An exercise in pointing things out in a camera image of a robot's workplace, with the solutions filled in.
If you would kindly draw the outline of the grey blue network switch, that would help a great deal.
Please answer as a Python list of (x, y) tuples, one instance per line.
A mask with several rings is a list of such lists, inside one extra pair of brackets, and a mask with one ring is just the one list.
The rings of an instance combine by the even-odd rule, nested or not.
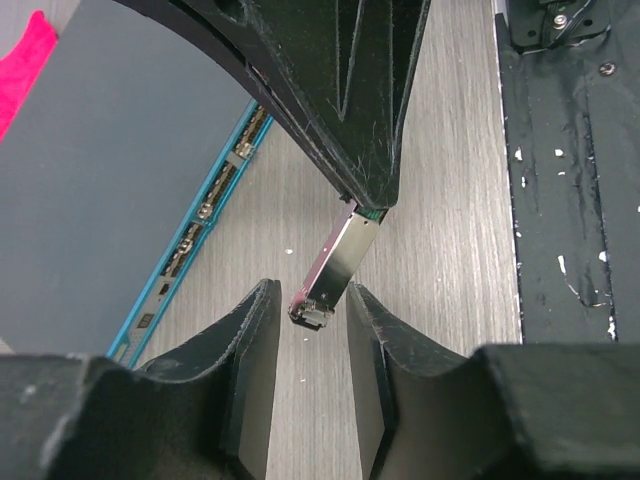
[(1, 339), (133, 366), (272, 124), (201, 51), (76, 8), (1, 145)]

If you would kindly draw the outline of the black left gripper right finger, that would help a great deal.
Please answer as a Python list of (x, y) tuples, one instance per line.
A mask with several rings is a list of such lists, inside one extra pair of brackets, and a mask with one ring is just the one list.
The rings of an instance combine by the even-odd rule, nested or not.
[(500, 402), (485, 359), (431, 340), (361, 284), (346, 301), (363, 477), (487, 476), (500, 457)]

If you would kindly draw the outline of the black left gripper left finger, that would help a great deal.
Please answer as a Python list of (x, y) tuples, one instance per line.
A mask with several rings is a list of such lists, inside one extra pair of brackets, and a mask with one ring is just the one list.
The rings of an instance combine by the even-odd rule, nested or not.
[(262, 279), (227, 315), (140, 367), (168, 405), (155, 479), (266, 476), (281, 284)]

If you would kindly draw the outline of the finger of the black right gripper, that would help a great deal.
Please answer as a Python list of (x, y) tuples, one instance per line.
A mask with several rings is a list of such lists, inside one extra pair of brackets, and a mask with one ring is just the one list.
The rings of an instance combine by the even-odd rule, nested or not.
[(345, 198), (393, 207), (426, 1), (134, 1), (217, 62)]

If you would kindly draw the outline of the silver SFP module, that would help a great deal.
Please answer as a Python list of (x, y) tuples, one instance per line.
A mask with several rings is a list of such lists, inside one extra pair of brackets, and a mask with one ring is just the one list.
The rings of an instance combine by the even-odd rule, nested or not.
[(326, 326), (386, 215), (355, 200), (346, 204), (289, 306), (294, 324), (315, 331)]

